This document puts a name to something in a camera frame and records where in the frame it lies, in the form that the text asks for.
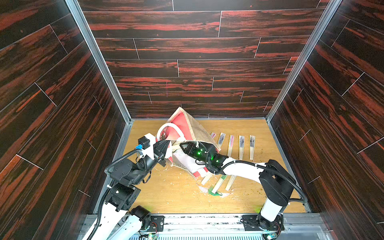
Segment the folding fan pink tassel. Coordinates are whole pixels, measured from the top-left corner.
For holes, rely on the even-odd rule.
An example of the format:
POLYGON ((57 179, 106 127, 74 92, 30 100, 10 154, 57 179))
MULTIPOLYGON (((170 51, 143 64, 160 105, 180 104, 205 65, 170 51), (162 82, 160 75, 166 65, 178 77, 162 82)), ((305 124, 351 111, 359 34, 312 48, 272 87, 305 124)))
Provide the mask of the folding fan pink tassel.
POLYGON ((228 155, 229 157, 232 156, 232 151, 233 151, 234 142, 235 142, 235 136, 230 135, 230 138, 229 138, 229 145, 228 145, 228 152, 227 152, 227 155, 228 155))

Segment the green folding fan green tassel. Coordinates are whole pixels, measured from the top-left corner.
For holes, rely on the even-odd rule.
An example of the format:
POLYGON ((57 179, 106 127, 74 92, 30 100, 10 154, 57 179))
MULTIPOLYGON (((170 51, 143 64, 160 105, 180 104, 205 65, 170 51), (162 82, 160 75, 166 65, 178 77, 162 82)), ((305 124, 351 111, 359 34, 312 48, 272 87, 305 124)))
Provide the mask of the green folding fan green tassel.
POLYGON ((216 182, 216 184, 214 186, 211 186, 208 189, 208 194, 211 196, 220 196, 221 197, 223 194, 221 192, 219 192, 219 188, 223 185, 226 178, 227 178, 226 175, 221 175, 221 177, 216 182))

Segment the folding fan purple print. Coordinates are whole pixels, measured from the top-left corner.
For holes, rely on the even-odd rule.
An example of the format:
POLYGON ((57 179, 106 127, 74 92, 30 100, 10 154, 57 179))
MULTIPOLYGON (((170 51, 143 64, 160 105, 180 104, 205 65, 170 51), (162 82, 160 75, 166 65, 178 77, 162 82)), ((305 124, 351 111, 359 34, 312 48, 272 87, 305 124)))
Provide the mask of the folding fan purple print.
POLYGON ((243 160, 245 148, 245 137, 239 136, 239 160, 243 160))

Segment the folding fan dark blue print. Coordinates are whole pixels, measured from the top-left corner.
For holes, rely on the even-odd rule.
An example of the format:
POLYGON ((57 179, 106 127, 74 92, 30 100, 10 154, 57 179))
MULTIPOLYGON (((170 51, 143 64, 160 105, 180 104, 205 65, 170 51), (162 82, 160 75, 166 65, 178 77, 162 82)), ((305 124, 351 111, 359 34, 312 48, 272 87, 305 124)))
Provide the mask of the folding fan dark blue print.
POLYGON ((256 143, 256 137, 253 136, 253 135, 250 135, 249 157, 250 157, 250 160, 251 160, 251 161, 254 161, 255 143, 256 143))

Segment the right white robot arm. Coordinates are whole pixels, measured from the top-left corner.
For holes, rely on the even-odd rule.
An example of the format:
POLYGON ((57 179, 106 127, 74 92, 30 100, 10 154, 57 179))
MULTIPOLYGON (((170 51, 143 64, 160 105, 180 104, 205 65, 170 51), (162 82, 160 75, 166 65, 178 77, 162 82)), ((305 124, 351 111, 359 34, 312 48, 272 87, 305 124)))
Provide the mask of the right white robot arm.
POLYGON ((293 190, 306 199, 303 191, 296 185, 295 179, 275 160, 267 163, 252 163, 224 156, 216 151, 212 144, 200 142, 184 142, 180 144, 183 152, 204 163, 208 171, 214 175, 230 175, 255 181, 262 185, 267 196, 259 220, 272 223, 290 202, 293 190))

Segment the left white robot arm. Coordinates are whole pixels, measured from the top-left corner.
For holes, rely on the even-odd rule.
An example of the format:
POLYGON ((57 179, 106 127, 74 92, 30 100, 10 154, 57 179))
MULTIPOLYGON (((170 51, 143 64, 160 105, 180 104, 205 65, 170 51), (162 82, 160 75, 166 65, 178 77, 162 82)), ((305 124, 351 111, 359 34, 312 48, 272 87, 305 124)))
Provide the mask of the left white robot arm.
POLYGON ((132 205, 141 190, 139 184, 146 184, 152 170, 157 165, 166 165, 172 154, 170 140, 157 140, 146 134, 138 140, 138 145, 127 154, 119 157, 105 168, 105 173, 113 182, 103 194, 98 206, 97 218, 83 237, 85 240, 106 240, 119 221, 129 213, 115 237, 127 234, 133 236, 150 225, 151 213, 145 208, 132 205))

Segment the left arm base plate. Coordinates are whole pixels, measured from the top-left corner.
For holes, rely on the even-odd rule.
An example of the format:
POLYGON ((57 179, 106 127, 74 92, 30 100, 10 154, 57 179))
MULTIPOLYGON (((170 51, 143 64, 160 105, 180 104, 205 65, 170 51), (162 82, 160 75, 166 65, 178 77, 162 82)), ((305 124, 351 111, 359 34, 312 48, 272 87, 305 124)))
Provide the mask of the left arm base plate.
POLYGON ((125 233, 162 232, 164 230, 165 216, 150 216, 141 220, 135 215, 129 215, 122 229, 125 233))

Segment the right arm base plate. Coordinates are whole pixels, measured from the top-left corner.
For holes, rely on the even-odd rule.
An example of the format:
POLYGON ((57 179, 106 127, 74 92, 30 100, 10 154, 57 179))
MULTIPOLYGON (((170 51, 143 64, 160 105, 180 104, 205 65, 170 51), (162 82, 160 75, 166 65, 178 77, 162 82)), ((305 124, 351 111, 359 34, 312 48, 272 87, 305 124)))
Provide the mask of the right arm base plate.
POLYGON ((240 222, 243 224, 245 231, 280 232, 285 229, 284 218, 281 214, 278 214, 272 222, 261 215, 243 215, 240 222))

